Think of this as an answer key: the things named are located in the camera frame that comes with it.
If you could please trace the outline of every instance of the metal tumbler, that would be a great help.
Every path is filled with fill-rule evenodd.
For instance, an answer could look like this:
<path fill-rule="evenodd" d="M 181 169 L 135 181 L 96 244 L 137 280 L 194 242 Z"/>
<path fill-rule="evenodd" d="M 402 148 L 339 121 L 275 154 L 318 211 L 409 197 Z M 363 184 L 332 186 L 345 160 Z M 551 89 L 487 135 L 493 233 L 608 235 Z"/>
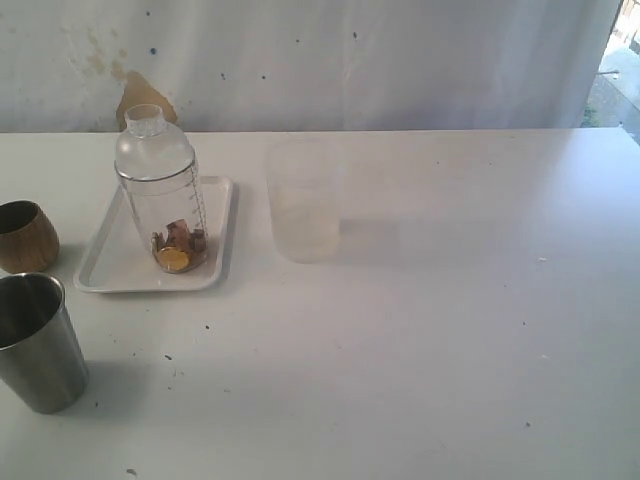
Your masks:
<path fill-rule="evenodd" d="M 68 407 L 89 380 L 64 299 L 49 275 L 0 279 L 0 378 L 38 413 Z"/>

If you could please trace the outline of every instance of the table surface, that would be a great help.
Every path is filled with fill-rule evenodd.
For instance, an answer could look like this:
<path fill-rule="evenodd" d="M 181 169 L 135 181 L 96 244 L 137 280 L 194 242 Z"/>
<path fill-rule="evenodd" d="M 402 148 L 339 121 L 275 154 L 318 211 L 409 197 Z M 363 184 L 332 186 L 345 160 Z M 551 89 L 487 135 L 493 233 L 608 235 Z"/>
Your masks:
<path fill-rule="evenodd" d="M 301 136 L 347 162 L 322 265 L 271 238 L 265 148 Z M 0 136 L 0 201 L 58 229 L 92 375 L 52 416 L 0 388 L 3 479 L 640 478 L 640 150 L 621 129 L 190 138 L 239 186 L 226 280 L 98 295 L 72 275 L 115 135 Z"/>

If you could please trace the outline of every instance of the white curtain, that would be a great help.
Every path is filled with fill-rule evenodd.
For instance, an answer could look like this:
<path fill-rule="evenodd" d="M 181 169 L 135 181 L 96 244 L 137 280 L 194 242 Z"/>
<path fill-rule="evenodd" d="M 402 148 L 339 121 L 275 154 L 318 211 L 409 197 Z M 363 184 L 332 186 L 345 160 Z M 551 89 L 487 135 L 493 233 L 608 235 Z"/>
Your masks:
<path fill-rule="evenodd" d="M 618 2 L 0 0 L 0 130 L 116 130 L 127 71 L 186 130 L 573 127 Z"/>

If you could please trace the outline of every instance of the gold coin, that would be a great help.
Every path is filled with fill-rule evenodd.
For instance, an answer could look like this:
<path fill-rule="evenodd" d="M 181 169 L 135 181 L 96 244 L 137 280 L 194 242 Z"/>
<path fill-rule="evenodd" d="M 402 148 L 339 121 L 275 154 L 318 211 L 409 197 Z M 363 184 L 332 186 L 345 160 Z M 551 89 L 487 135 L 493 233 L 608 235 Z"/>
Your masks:
<path fill-rule="evenodd" d="M 176 247 L 164 247 L 156 258 L 158 263 L 170 272 L 178 272 L 189 265 L 189 255 Z"/>

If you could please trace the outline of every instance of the wooden cup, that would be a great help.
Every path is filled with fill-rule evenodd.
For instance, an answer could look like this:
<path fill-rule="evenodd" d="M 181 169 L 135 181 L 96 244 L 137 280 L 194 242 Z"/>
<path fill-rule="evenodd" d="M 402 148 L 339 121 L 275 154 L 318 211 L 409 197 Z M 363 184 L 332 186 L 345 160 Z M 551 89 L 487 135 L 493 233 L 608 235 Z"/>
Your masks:
<path fill-rule="evenodd" d="M 0 206 L 0 268 L 39 272 L 58 258 L 60 241 L 38 204 L 27 200 Z"/>

